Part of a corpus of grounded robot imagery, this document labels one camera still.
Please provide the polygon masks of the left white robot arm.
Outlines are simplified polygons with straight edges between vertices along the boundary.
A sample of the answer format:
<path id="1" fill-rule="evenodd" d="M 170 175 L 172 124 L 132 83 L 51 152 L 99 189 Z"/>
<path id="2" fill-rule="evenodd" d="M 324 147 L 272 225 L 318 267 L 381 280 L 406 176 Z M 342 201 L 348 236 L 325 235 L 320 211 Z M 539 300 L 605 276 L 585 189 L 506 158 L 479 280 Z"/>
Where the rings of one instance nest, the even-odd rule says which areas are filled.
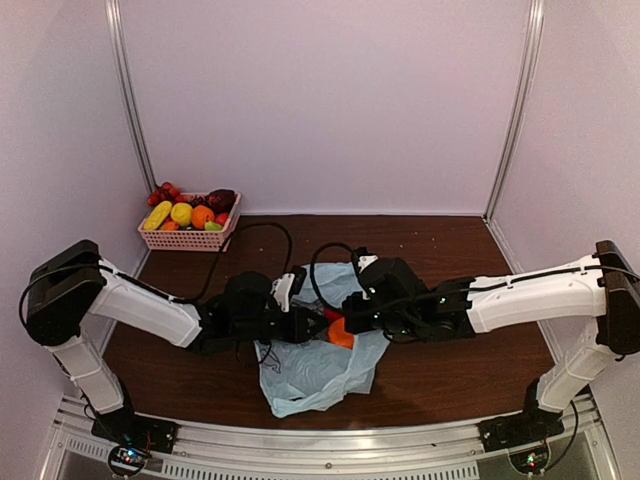
<path id="1" fill-rule="evenodd" d="M 301 344 L 322 333 L 327 319 L 291 300 L 306 272 L 296 267 L 276 280 L 254 272 L 232 277 L 206 302 L 178 298 L 141 282 L 106 261 L 96 243 L 82 240 L 35 269 L 19 300 L 29 337 L 54 355 L 106 429 L 123 444 L 144 433 L 126 408 L 122 382 L 84 333 L 88 315 L 102 316 L 210 356 L 242 342 Z"/>

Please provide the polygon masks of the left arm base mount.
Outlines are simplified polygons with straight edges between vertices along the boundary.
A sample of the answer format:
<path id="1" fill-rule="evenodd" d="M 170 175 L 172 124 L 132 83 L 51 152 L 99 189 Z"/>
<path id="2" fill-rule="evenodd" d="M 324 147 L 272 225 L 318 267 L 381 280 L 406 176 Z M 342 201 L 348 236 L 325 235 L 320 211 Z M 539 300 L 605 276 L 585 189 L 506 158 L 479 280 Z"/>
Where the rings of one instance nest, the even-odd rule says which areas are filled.
<path id="1" fill-rule="evenodd" d="M 91 428 L 94 436 L 144 452 L 173 452 L 178 425 L 137 414 L 128 396 L 120 408 L 110 413 L 100 413 L 91 402 L 88 406 L 94 416 Z"/>

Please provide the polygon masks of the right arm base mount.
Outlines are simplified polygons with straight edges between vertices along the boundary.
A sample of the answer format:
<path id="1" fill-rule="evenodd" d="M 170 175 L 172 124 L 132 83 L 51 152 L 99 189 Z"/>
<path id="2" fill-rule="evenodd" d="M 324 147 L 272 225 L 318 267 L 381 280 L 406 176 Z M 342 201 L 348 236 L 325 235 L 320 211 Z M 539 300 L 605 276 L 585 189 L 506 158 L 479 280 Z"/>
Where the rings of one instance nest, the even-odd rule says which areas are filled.
<path id="1" fill-rule="evenodd" d="M 477 424 L 485 452 L 539 442 L 564 432 L 562 413 L 539 407 L 536 398 L 538 383 L 535 380 L 528 386 L 521 412 L 498 416 Z"/>

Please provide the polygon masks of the light blue printed plastic bag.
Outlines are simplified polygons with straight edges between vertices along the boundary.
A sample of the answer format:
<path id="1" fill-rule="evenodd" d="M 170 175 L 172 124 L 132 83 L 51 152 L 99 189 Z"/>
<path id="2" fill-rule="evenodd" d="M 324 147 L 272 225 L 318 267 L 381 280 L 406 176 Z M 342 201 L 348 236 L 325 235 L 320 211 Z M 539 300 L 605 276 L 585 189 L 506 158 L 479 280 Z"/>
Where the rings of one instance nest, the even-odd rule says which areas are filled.
<path id="1" fill-rule="evenodd" d="M 351 349 L 330 343 L 326 333 L 302 344 L 256 341 L 259 384 L 271 413 L 326 411 L 348 394 L 368 394 L 388 346 L 380 331 L 357 335 Z"/>

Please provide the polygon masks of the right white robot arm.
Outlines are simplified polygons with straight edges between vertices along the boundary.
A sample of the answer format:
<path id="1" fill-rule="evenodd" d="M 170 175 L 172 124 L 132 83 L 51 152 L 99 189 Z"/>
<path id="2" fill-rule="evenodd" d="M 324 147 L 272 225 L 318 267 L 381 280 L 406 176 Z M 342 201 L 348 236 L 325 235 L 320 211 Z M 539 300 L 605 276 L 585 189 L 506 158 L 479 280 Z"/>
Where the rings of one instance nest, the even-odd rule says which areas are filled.
<path id="1" fill-rule="evenodd" d="M 420 342 L 473 338 L 512 325 L 585 317 L 584 330 L 535 380 L 513 419 L 519 440 L 535 440 L 609 364 L 639 351 L 639 278 L 611 241 L 574 262 L 502 277 L 426 284 L 401 258 L 368 253 L 355 265 L 360 292 L 341 305 L 352 334 L 380 330 Z"/>

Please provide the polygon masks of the red lychee bunch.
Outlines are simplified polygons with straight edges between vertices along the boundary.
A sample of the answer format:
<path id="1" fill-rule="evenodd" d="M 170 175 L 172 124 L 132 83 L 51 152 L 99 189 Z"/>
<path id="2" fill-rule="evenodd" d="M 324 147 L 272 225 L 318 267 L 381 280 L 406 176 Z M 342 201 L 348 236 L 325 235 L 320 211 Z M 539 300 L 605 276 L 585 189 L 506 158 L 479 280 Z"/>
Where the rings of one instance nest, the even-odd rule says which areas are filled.
<path id="1" fill-rule="evenodd" d="M 156 207 L 160 203 L 168 201 L 171 204 L 184 201 L 181 190 L 174 186 L 170 182 L 164 182 L 162 185 L 156 187 L 156 189 L 147 197 L 147 205 L 149 207 Z"/>

